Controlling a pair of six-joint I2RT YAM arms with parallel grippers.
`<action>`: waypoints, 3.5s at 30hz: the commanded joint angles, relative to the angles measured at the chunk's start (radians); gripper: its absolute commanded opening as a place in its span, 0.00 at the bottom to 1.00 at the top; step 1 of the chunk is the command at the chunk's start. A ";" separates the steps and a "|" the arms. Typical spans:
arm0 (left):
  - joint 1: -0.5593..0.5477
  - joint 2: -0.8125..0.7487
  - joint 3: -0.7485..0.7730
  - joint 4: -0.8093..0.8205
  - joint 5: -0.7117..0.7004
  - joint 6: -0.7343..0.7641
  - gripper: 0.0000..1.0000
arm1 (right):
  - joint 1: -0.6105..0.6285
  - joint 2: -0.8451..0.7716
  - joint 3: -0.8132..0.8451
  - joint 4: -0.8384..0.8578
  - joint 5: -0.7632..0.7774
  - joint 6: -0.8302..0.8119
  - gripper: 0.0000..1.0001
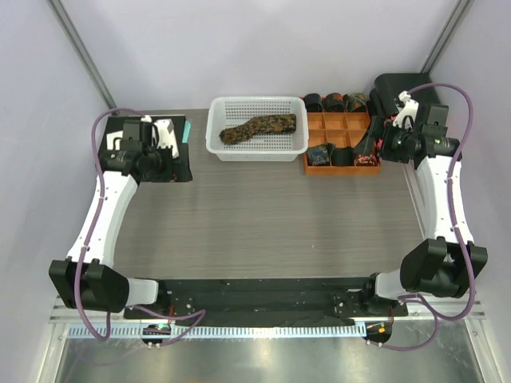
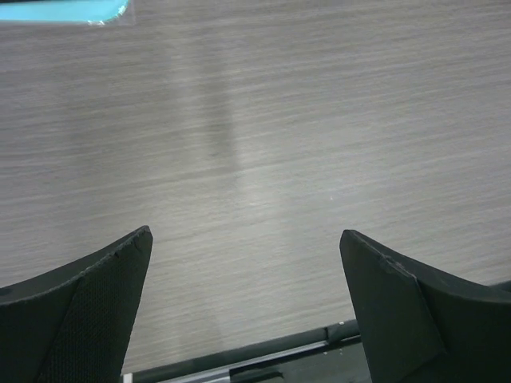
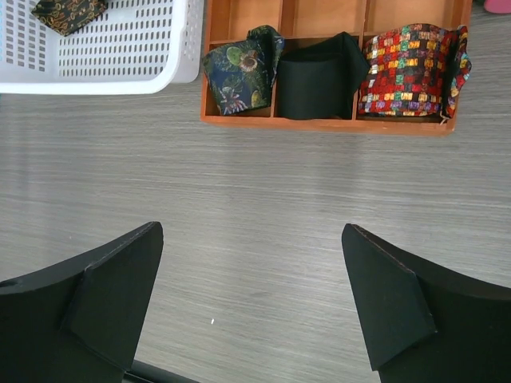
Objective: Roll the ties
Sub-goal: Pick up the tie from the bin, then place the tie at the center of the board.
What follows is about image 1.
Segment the black key-pattern tie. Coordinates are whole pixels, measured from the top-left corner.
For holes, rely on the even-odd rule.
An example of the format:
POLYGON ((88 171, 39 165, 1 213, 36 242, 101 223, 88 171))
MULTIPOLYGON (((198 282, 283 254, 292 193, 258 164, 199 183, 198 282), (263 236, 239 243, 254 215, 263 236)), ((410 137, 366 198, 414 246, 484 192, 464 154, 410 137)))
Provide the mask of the black key-pattern tie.
POLYGON ((244 124, 225 128, 219 133, 219 138, 226 145, 234 145, 257 135, 292 134, 296 127, 297 117, 294 114, 257 116, 244 124))

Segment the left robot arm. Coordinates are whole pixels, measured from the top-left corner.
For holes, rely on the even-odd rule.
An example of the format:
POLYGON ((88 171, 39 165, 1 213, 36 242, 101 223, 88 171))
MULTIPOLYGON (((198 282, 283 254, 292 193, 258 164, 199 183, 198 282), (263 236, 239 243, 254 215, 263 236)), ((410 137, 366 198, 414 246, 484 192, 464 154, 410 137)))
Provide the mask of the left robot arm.
POLYGON ((105 136, 99 151, 100 175, 79 236, 63 260, 50 264, 49 276, 65 306, 119 313, 142 305, 152 318, 164 317, 170 299, 157 281, 127 278, 113 268, 121 224, 131 199, 144 182, 174 180, 179 155, 174 124, 145 116, 128 119, 105 136))

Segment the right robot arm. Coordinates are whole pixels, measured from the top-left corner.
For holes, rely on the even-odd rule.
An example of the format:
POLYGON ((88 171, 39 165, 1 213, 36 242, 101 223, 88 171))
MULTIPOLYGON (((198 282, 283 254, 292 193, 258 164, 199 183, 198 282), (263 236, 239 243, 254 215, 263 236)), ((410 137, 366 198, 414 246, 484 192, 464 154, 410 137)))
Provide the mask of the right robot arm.
POLYGON ((488 261, 488 252, 475 244, 465 218, 461 195, 461 146, 449 138, 445 105, 409 99, 392 118, 372 116, 364 150, 380 142, 382 160, 412 163, 424 204, 425 238, 392 272, 375 273, 361 293, 362 309, 384 315, 406 299, 425 301, 462 298, 460 313, 469 313, 476 298, 475 278, 488 261))

